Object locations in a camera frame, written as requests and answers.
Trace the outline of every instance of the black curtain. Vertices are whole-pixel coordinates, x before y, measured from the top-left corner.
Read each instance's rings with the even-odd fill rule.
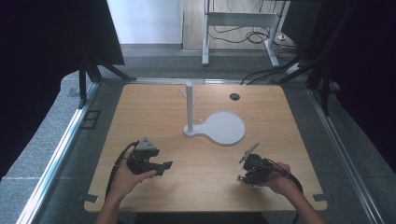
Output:
[[[124,64],[106,0],[0,2],[0,177],[81,60]]]
[[[396,171],[396,13],[390,1],[359,1],[331,61],[337,97]]]

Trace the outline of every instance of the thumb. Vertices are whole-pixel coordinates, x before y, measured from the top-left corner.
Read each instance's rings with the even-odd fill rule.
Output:
[[[140,174],[140,175],[139,175],[139,179],[140,179],[140,180],[144,180],[144,179],[152,178],[152,177],[154,177],[156,174],[157,174],[157,171],[156,171],[156,170],[147,171],[147,172],[145,172],[145,173],[143,173],[143,174]]]

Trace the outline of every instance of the white pole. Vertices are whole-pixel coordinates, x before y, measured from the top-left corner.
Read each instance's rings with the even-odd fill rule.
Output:
[[[186,95],[187,95],[187,127],[188,132],[192,132],[192,83],[186,82]]]

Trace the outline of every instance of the metal frame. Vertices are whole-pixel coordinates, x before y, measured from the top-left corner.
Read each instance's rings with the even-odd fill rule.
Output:
[[[323,127],[325,128],[327,134],[332,141],[334,149],[340,159],[340,162],[344,166],[344,170],[346,171],[346,175],[348,176],[353,189],[355,190],[359,200],[361,201],[361,205],[366,212],[367,217],[370,220],[370,223],[384,223],[381,215],[379,214],[378,209],[376,208],[375,201],[371,196],[370,192],[366,188],[363,180],[361,179],[361,175],[353,164],[352,159],[350,159],[347,149],[344,146],[338,132],[332,125],[332,120],[329,116],[321,109],[320,100],[317,93],[313,90],[308,89],[308,94],[311,97],[313,104],[318,112],[318,115],[323,123]]]
[[[89,91],[88,91],[88,99],[93,98],[98,89],[98,83],[92,83]],[[31,194],[29,200],[24,206],[20,217],[17,220],[17,223],[32,223],[38,209],[41,207],[41,204],[44,202],[45,196],[50,190],[50,186],[55,179],[55,176],[62,164],[62,161],[70,148],[70,145],[73,141],[74,136],[78,131],[78,127],[84,116],[88,110],[88,107],[91,105],[92,100],[88,100],[87,104],[82,108],[76,110],[73,118],[71,119],[69,125],[67,126],[64,135],[61,138],[58,146],[56,147],[54,153],[52,154],[49,163],[44,170],[43,175],[40,177],[37,185],[33,193]]]
[[[286,1],[282,2],[279,11],[276,14],[258,14],[258,13],[224,13],[210,12],[210,0],[205,0],[205,33],[202,46],[202,65],[209,65],[209,26],[250,26],[250,27],[270,27],[273,32],[270,38],[264,41],[268,56],[270,57],[273,67],[279,67],[279,61],[272,49],[279,27],[282,13],[285,9]]]

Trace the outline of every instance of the aluminum rail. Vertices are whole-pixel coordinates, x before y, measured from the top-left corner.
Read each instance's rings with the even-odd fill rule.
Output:
[[[54,153],[52,154],[49,163],[44,170],[43,175],[40,177],[37,185],[33,193],[31,194],[29,200],[27,201],[26,205],[24,206],[20,217],[17,220],[17,223],[32,223],[38,209],[40,208],[41,204],[43,203],[45,196],[49,192],[50,186],[58,172],[62,161],[70,148],[70,145],[73,141],[74,136],[78,131],[78,127],[81,124],[86,112],[87,108],[90,107],[92,100],[90,100],[95,94],[98,89],[97,83],[92,83],[89,90],[88,90],[88,102],[87,104],[82,107],[81,109],[77,109],[73,118],[71,119],[69,125],[67,126],[64,135],[61,138],[58,146],[55,148]]]
[[[344,169],[346,171],[346,175],[348,176],[353,189],[355,190],[359,200],[361,201],[361,205],[370,220],[370,223],[379,224],[384,223],[379,211],[375,205],[375,201],[371,196],[370,192],[366,188],[363,180],[361,179],[361,175],[353,164],[352,159],[350,159],[349,154],[347,153],[347,149],[344,146],[338,132],[332,125],[332,120],[330,117],[326,116],[323,110],[320,107],[320,100],[318,94],[308,89],[308,94],[311,97],[312,102],[315,105],[315,108],[318,112],[318,115],[323,123],[324,128],[326,129],[327,134],[329,135],[334,149],[340,159],[340,162],[343,164]]]

